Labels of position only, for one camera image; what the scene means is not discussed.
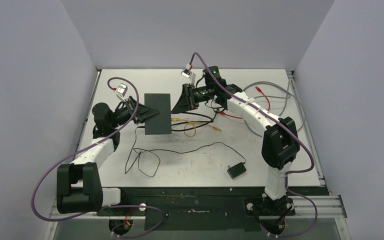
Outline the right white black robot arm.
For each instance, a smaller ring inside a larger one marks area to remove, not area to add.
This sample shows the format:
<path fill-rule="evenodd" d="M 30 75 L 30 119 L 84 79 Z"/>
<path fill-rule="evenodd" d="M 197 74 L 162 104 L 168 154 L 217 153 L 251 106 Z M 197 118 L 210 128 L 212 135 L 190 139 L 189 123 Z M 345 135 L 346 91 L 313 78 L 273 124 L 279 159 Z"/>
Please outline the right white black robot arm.
<path fill-rule="evenodd" d="M 293 210 L 293 203 L 287 194 L 286 172 L 300 151 L 299 143 L 291 136 L 297 134 L 294 120 L 281 118 L 255 103 L 240 87 L 227 84 L 220 76 L 217 66 L 202 71 L 205 85 L 196 87 L 195 73 L 187 65 L 181 75 L 190 80 L 182 85 L 178 102 L 172 114 L 196 110 L 199 104 L 209 100 L 231 111 L 255 129 L 262 131 L 262 158 L 268 165 L 267 182 L 262 195 L 262 211 L 267 215 L 280 215 Z"/>

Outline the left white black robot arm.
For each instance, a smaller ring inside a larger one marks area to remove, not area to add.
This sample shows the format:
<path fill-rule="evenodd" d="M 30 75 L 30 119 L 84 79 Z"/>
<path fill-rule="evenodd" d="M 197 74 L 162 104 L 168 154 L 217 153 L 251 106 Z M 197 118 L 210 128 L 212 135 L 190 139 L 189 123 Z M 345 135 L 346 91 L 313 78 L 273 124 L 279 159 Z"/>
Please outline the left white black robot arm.
<path fill-rule="evenodd" d="M 99 168 L 120 144 L 118 129 L 132 120 L 142 124 L 159 114 L 159 110 L 145 106 L 130 96 L 124 107 L 111 110 L 100 102 L 92 108 L 94 127 L 91 148 L 82 152 L 69 164 L 61 164 L 56 174 L 56 205 L 61 214 L 98 212 L 109 207 L 116 215 L 129 210 L 129 201 L 122 197 L 120 188 L 104 188 Z"/>

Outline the black network switch box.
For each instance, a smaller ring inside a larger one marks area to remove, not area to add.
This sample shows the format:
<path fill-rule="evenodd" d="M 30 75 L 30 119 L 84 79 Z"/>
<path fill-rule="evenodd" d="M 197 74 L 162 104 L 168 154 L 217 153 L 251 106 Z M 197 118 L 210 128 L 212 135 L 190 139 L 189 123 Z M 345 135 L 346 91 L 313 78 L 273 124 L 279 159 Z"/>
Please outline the black network switch box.
<path fill-rule="evenodd" d="M 145 93 L 144 103 L 147 107 L 157 111 L 156 114 L 145 120 L 145 135 L 170 135 L 172 133 L 171 95 L 169 93 Z"/>

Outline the aluminium front rail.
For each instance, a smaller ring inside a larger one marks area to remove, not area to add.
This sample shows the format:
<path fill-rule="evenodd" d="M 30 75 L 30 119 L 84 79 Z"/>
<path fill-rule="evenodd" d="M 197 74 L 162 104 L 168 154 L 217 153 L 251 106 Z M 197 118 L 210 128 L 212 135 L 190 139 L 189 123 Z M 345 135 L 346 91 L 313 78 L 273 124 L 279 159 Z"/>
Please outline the aluminium front rail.
<path fill-rule="evenodd" d="M 339 195 L 326 195 L 326 196 L 309 196 L 308 199 L 300 196 L 292 196 L 295 214 L 292 215 L 293 218 L 313 218 L 315 213 L 319 219 L 322 218 L 345 218 L 346 212 L 342 204 L 342 199 Z M 127 218 L 128 220 L 137 220 L 145 219 L 146 213 L 148 211 L 142 205 L 139 209 L 134 210 L 129 216 L 126 216 L 129 213 L 129 210 L 121 209 L 104 209 L 102 212 L 88 212 L 81 216 L 78 216 L 78 219 L 109 219 L 109 220 L 121 220 Z M 167 217 L 174 216 L 175 213 L 179 214 L 215 214 L 220 212 L 223 216 L 228 217 L 233 215 L 232 210 L 216 209 L 215 207 L 208 207 L 206 209 L 192 209 L 192 208 L 168 208 L 165 211 Z"/>

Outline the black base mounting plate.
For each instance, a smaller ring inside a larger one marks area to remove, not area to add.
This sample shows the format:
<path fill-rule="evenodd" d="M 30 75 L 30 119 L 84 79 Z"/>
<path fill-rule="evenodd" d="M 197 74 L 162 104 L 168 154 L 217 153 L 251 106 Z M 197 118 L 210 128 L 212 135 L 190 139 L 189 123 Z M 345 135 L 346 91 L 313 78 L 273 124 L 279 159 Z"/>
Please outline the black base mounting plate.
<path fill-rule="evenodd" d="M 296 193 L 280 203 L 263 197 L 263 187 L 125 187 L 123 208 L 103 207 L 100 217 L 110 217 L 116 233 L 131 228 L 134 217 L 144 217 L 145 230 L 259 231 L 261 226 L 277 231 L 285 228 L 285 217 L 297 216 L 302 196 L 327 196 L 326 187 L 292 187 Z"/>

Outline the black power adapter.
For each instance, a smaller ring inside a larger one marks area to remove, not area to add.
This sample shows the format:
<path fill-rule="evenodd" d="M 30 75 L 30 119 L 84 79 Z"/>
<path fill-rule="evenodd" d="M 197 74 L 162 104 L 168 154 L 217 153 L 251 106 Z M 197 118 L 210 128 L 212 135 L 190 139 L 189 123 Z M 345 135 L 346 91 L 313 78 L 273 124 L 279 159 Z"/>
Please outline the black power adapter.
<path fill-rule="evenodd" d="M 239 162 L 233 166 L 228 166 L 227 173 L 232 180 L 238 178 L 243 175 L 247 171 L 244 162 Z"/>

